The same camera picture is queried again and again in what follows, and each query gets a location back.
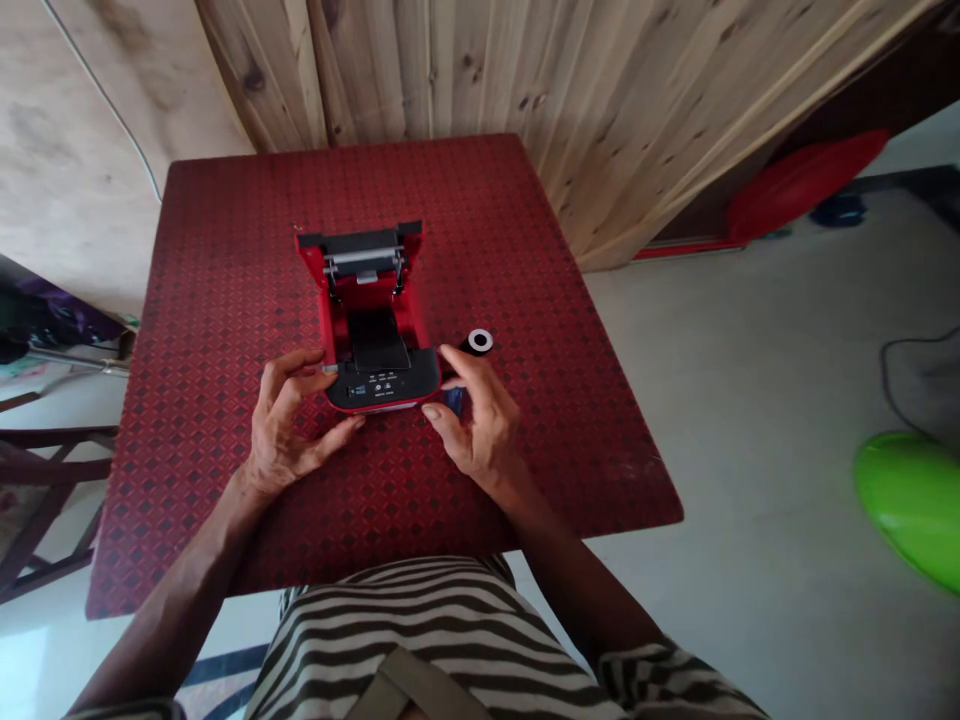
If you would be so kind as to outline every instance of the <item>striped shirt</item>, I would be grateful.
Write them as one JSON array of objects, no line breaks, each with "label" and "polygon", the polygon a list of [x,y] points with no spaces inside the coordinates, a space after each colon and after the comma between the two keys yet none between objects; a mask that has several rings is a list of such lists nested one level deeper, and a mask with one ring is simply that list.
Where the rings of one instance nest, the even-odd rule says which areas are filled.
[{"label": "striped shirt", "polygon": [[[346,717],[397,647],[439,668],[494,720],[700,720],[765,715],[672,644],[580,667],[513,587],[500,558],[418,558],[287,591],[246,718]],[[171,717],[173,701],[83,713]]]}]

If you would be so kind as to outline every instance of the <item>green plastic object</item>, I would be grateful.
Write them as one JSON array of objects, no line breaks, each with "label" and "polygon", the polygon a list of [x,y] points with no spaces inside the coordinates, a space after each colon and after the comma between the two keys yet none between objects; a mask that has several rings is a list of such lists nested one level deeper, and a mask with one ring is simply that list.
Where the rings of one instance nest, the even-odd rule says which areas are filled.
[{"label": "green plastic object", "polygon": [[854,466],[857,492],[880,534],[908,565],[960,595],[960,463],[919,435],[869,440]]}]

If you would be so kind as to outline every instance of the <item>wall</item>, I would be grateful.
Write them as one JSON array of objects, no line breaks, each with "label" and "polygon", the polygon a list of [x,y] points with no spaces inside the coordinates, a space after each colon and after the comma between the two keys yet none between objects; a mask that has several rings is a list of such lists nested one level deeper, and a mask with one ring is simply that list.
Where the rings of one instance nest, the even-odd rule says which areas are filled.
[{"label": "wall", "polygon": [[960,164],[960,102],[891,139],[861,177]]},{"label": "wall", "polygon": [[[933,4],[55,0],[161,184],[179,158],[513,131],[584,270],[629,260]],[[143,170],[39,0],[0,11],[0,253],[137,314]]]},{"label": "wall", "polygon": [[598,270],[627,262],[934,3],[197,4],[257,147],[516,132],[581,268]]},{"label": "wall", "polygon": [[[189,0],[55,6],[160,187],[180,158],[252,152]],[[159,206],[39,0],[0,0],[0,253],[103,308],[140,313]]]}]

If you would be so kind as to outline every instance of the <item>table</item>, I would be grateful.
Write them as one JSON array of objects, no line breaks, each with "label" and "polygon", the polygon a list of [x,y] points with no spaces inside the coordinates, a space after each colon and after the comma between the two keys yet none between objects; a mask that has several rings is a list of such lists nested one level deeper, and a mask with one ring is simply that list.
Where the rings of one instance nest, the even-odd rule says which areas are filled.
[{"label": "table", "polygon": [[[133,612],[249,449],[263,364],[317,344],[300,231],[422,219],[431,340],[484,327],[523,412],[537,484],[581,536],[683,511],[516,136],[177,162],[157,229],[87,616]],[[303,432],[335,420],[322,398]],[[335,580],[422,554],[516,548],[415,410],[374,415],[268,513],[231,594]]]}]

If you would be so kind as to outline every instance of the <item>hand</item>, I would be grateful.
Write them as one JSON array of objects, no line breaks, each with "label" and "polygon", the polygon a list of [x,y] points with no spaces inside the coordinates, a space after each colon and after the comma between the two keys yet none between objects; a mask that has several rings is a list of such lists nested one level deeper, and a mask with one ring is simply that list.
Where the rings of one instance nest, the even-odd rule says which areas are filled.
[{"label": "hand", "polygon": [[323,350],[300,348],[263,369],[260,399],[253,411],[250,457],[240,469],[245,485],[272,499],[304,475],[316,470],[346,445],[363,425],[355,415],[337,424],[319,440],[303,437],[294,425],[297,408],[306,399],[326,390],[336,373],[317,373]]},{"label": "hand", "polygon": [[433,429],[443,439],[450,459],[493,499],[502,505],[505,495],[527,479],[527,468],[517,452],[520,408],[482,358],[441,345],[440,353],[459,377],[443,384],[444,390],[463,387],[473,404],[473,421],[464,427],[446,405],[423,406]]}]

